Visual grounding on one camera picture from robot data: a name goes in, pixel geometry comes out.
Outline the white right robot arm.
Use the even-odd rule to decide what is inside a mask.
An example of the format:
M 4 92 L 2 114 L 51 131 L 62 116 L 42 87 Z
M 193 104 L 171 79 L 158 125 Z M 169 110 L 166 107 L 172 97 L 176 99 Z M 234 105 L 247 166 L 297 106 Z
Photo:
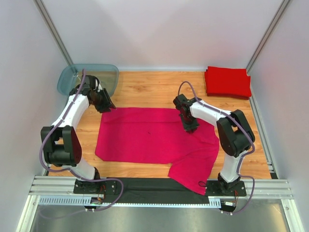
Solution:
M 183 128 L 193 133 L 199 127 L 198 120 L 205 121 L 218 130 L 219 142 L 225 152 L 224 165 L 218 174 L 222 188 L 231 189 L 239 181 L 239 170 L 242 156 L 253 148 L 254 133 L 241 110 L 227 111 L 210 104 L 200 98 L 188 99 L 183 94 L 173 100 L 180 112 Z

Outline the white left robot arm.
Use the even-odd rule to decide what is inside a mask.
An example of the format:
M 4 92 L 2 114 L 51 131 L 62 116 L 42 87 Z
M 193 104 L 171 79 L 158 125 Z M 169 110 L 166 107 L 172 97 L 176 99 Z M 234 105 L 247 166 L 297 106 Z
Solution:
M 93 182 L 100 178 L 97 168 L 82 157 L 82 147 L 76 128 L 90 105 L 103 114 L 115 109 L 115 105 L 93 75 L 83 74 L 81 83 L 69 93 L 68 102 L 58 119 L 41 129 L 42 145 L 39 160 L 51 173 L 71 172 L 75 177 Z

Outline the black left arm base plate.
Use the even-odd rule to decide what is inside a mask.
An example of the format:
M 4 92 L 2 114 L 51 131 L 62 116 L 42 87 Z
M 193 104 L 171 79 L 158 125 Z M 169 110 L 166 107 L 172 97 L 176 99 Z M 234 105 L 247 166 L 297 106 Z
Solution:
M 98 182 L 89 182 L 76 179 L 74 183 L 74 194 L 111 194 L 115 195 L 121 190 L 121 183 L 116 178 L 107 178 Z

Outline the magenta t shirt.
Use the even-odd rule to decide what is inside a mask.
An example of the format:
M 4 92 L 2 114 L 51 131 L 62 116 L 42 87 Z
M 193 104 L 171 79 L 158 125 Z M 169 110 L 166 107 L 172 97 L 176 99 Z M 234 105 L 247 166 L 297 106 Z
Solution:
M 219 139 L 213 125 L 197 122 L 188 133 L 176 109 L 117 108 L 102 114 L 95 154 L 103 161 L 170 163 L 169 178 L 204 195 Z

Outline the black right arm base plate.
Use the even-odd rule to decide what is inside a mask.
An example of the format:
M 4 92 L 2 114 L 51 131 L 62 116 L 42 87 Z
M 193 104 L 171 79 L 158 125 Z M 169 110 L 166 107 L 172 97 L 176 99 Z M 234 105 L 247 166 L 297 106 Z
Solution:
M 225 185 L 219 180 L 208 180 L 206 183 L 205 196 L 227 196 L 234 197 L 237 194 L 240 197 L 247 195 L 243 181 L 234 181 Z

